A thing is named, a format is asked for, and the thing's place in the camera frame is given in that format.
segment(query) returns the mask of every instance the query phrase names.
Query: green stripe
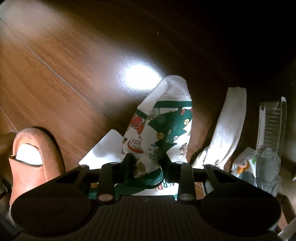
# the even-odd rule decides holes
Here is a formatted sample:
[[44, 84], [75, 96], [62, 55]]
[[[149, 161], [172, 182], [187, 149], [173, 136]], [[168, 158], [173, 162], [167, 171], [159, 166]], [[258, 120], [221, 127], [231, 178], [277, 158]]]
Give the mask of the green stripe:
[[178, 107], [191, 107], [192, 101], [158, 101], [154, 108], [178, 108]]
[[139, 109], [136, 109], [136, 113], [135, 114], [138, 115], [138, 116], [140, 116], [143, 119], [146, 119], [147, 118], [147, 115], [144, 112], [140, 111]]

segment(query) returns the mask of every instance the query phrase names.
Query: green christmas tree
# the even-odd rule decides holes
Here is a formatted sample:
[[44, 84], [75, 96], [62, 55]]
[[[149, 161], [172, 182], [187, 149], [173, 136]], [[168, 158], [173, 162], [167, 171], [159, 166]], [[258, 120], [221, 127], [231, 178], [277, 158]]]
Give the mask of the green christmas tree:
[[167, 152], [171, 147], [176, 145], [180, 135], [186, 133], [184, 129], [192, 119], [191, 110], [177, 110], [165, 114], [160, 114], [148, 125], [157, 131], [158, 141], [155, 142], [159, 148]]

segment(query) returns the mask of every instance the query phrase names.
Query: ridged black surface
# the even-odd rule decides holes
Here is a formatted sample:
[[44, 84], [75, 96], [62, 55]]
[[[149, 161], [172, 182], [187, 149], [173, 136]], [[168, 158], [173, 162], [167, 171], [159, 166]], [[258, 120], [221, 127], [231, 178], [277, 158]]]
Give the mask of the ridged black surface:
[[279, 240], [273, 233], [256, 238], [225, 235], [205, 223], [196, 207], [181, 205], [173, 196], [124, 196], [110, 206], [102, 206], [81, 229], [53, 238], [21, 233], [15, 240]]

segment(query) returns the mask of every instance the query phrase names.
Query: clear plastic container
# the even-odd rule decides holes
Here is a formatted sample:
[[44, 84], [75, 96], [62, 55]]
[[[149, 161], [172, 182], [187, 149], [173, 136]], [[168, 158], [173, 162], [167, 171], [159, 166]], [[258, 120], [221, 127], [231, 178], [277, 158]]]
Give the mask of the clear plastic container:
[[256, 185], [276, 196], [280, 180], [279, 169], [284, 145], [287, 103], [262, 102], [259, 108], [259, 128], [256, 157]]

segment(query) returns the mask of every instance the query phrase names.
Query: orange slipper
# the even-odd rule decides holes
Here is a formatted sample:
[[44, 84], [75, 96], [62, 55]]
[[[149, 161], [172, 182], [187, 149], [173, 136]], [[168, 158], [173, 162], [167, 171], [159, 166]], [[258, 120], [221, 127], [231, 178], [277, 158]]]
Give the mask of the orange slipper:
[[10, 206], [23, 193], [65, 172], [57, 147], [37, 128], [27, 128], [16, 135], [9, 162], [13, 178]]

